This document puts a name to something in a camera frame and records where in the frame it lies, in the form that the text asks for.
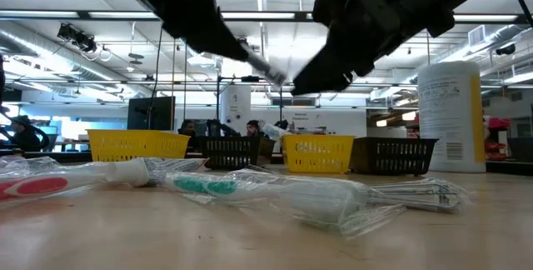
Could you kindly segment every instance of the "yellow label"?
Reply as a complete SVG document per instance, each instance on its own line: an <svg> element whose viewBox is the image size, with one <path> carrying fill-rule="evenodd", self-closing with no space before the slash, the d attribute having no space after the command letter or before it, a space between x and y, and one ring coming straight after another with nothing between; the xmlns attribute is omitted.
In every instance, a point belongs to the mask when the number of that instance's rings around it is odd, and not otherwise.
<svg viewBox="0 0 533 270"><path fill-rule="evenodd" d="M483 111L481 109L481 78L470 79L472 132L474 133L474 161L485 162L485 138L483 133Z"/></svg>

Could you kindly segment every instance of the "computer monitor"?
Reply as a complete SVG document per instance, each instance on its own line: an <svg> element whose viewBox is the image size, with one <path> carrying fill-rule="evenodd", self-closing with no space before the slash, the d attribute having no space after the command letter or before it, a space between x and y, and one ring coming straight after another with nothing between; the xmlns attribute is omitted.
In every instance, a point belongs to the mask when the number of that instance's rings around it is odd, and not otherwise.
<svg viewBox="0 0 533 270"><path fill-rule="evenodd" d="M175 101L175 97L155 97L153 101L151 98L130 99L127 129L173 130Z"/></svg>

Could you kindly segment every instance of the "black basket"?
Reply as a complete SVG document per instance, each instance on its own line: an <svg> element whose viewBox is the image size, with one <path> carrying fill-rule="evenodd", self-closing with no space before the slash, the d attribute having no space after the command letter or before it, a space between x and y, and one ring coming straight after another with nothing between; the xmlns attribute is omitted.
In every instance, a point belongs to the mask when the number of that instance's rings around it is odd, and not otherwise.
<svg viewBox="0 0 533 270"><path fill-rule="evenodd" d="M511 150L511 158L518 161L533 161L531 149L533 148L533 137L513 137L507 140Z"/></svg>
<svg viewBox="0 0 533 270"><path fill-rule="evenodd" d="M269 164L276 141L264 137L200 137L207 168L239 170Z"/></svg>
<svg viewBox="0 0 533 270"><path fill-rule="evenodd" d="M426 174L437 139L359 137L351 148L350 168L375 175Z"/></svg>

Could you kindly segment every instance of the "man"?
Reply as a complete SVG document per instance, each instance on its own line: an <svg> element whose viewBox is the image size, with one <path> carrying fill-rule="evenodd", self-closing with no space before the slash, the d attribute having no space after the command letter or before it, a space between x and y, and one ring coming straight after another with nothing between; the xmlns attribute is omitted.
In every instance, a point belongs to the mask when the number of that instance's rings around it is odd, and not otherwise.
<svg viewBox="0 0 533 270"><path fill-rule="evenodd" d="M27 116L16 116L14 120L30 125L30 119ZM14 142L24 151L35 151L36 147L41 143L41 140L35 135L35 132L30 127L25 128L22 124L16 122L11 123L11 128L15 132L13 136Z"/></svg>
<svg viewBox="0 0 533 270"><path fill-rule="evenodd" d="M200 143L198 142L197 136L197 130L196 125L192 120L183 120L182 122L182 128L178 129L177 132L182 135L186 135L191 137L189 139L189 143L187 144L187 147L198 149L200 147Z"/></svg>
<svg viewBox="0 0 533 270"><path fill-rule="evenodd" d="M268 138L268 136L264 132L262 132L261 129L259 128L259 122L257 120L248 121L247 136Z"/></svg>

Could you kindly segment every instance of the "whisk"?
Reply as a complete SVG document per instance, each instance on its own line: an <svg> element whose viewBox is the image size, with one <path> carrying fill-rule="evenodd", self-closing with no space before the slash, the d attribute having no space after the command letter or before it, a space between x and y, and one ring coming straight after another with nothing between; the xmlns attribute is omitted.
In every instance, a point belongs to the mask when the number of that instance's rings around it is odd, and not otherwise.
<svg viewBox="0 0 533 270"><path fill-rule="evenodd" d="M455 213L469 203L467 191L453 183L436 178L418 182L372 185L370 200L376 204L403 204L408 208Z"/></svg>

